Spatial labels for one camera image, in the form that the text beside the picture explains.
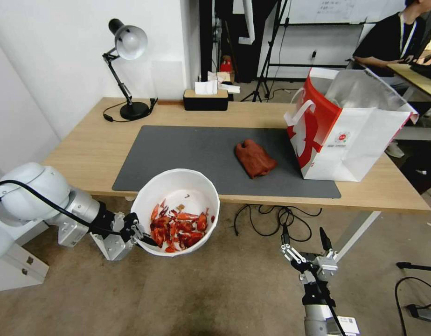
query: gray desk mat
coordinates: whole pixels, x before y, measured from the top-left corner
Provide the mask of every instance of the gray desk mat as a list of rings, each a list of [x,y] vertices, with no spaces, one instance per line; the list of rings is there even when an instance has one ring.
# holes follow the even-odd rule
[[[250,179],[238,161],[238,142],[253,139],[278,161],[268,175]],[[202,172],[223,195],[340,198],[333,181],[304,180],[285,129],[143,126],[113,190],[139,191],[169,169]]]

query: lamp shade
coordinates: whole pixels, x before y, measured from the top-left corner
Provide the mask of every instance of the lamp shade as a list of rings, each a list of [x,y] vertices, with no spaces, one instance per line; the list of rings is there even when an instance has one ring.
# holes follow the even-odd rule
[[[134,60],[146,50],[147,35],[141,28],[126,26],[118,19],[111,19],[108,28],[114,34],[116,51],[123,59]]]

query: lamp arm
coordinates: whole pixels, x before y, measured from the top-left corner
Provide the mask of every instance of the lamp arm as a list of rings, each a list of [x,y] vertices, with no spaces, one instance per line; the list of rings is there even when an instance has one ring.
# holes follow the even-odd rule
[[[115,50],[116,50],[116,48],[111,49],[110,51],[104,53],[102,55],[102,57],[104,58],[105,63],[107,63],[108,67],[110,68],[110,71],[111,71],[111,73],[114,76],[114,79],[116,79],[116,82],[118,83],[118,86],[119,86],[119,88],[122,91],[122,94],[127,99],[127,104],[128,105],[133,105],[133,103],[132,103],[132,93],[127,89],[127,87],[125,86],[125,84],[121,82],[121,80],[119,79],[116,71],[113,69],[113,66],[111,65],[112,61],[114,61],[115,59],[119,58],[119,55],[113,55],[113,54],[111,54]]]

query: black shirt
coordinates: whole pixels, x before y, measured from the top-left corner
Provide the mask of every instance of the black shirt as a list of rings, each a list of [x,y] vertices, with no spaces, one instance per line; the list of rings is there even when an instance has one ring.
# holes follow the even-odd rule
[[[404,24],[402,48],[408,40],[413,24]],[[416,29],[408,45],[403,58],[412,56],[418,52],[424,35],[425,21],[418,17],[416,19]],[[399,13],[383,19],[375,24],[368,35],[362,40],[357,50],[353,53],[357,57],[375,57],[383,61],[394,61],[401,59],[400,51],[401,39],[401,19]],[[392,76],[386,69],[369,67],[375,74],[382,77]]]

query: white bowl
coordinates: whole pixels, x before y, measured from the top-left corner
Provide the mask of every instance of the white bowl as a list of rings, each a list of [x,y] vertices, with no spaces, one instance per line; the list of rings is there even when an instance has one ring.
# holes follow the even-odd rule
[[[144,227],[145,232],[150,234],[150,216],[155,205],[164,199],[166,199],[169,209],[183,204],[185,206],[183,212],[197,215],[209,208],[206,234],[195,245],[179,252],[165,252],[166,242],[162,248],[142,242],[141,247],[154,255],[175,257],[191,253],[203,246],[216,228],[219,217],[220,200],[212,182],[202,173],[190,169],[172,169],[156,175],[139,191],[131,210],[137,214],[139,223]]]

